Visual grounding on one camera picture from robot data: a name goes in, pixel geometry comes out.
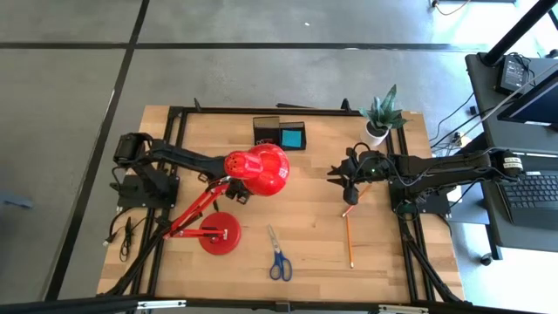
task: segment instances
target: lamp base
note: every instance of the lamp base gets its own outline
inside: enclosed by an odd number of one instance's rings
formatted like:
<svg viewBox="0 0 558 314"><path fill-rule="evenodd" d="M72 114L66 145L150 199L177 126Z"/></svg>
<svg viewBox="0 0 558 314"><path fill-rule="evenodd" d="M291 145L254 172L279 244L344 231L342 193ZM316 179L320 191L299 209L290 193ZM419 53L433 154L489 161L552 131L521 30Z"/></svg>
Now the lamp base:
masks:
<svg viewBox="0 0 558 314"><path fill-rule="evenodd" d="M241 224L229 213L213 213L201 222L200 229L227 230L227 240L216 237L201 237L200 245L209 254L225 255L232 251L241 240Z"/></svg>

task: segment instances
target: lamp shade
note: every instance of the lamp shade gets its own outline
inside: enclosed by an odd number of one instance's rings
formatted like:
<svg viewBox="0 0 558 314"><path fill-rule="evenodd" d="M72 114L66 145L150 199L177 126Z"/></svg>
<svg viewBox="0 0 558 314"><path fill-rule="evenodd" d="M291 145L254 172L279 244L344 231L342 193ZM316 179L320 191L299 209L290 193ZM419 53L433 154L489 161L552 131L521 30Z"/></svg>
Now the lamp shade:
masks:
<svg viewBox="0 0 558 314"><path fill-rule="evenodd" d="M289 159L279 146L261 144L247 152L229 154L225 159L225 172L242 180L254 195L270 196L281 191L287 183Z"/></svg>

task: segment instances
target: scissors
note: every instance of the scissors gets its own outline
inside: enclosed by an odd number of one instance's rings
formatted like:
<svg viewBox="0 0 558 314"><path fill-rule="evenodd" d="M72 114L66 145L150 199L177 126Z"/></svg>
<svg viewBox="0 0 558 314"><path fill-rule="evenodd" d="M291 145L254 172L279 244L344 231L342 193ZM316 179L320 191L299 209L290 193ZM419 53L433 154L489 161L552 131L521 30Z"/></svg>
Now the scissors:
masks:
<svg viewBox="0 0 558 314"><path fill-rule="evenodd" d="M269 270L269 276L273 280L279 280L282 278L283 281L289 281L293 277L293 268L290 265L290 260L285 258L279 247L279 242L277 241L276 233L273 232L271 225L268 225L269 236L271 237L271 244L273 244L273 250L276 254L276 260Z"/></svg>

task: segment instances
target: succulent plant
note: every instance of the succulent plant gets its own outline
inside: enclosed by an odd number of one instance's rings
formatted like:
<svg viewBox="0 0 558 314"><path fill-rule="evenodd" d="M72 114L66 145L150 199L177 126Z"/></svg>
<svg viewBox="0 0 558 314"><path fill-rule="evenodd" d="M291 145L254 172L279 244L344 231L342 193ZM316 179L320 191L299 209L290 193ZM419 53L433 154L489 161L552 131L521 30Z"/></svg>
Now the succulent plant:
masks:
<svg viewBox="0 0 558 314"><path fill-rule="evenodd" d="M366 108L358 109L360 114L370 121L374 129L387 131L392 128L400 128L409 121L401 117L402 110L395 110L395 95L397 92L397 85L393 85L384 101L380 102L380 98L374 97L370 110L366 110Z"/></svg>

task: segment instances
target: keyboard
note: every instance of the keyboard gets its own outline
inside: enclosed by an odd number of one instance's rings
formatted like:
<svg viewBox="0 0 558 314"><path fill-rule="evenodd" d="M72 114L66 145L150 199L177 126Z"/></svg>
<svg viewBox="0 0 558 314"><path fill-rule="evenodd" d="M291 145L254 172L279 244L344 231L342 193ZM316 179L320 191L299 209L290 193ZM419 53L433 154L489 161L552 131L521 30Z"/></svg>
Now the keyboard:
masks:
<svg viewBox="0 0 558 314"><path fill-rule="evenodd" d="M558 229L558 171L529 171L521 182L499 188L512 223Z"/></svg>

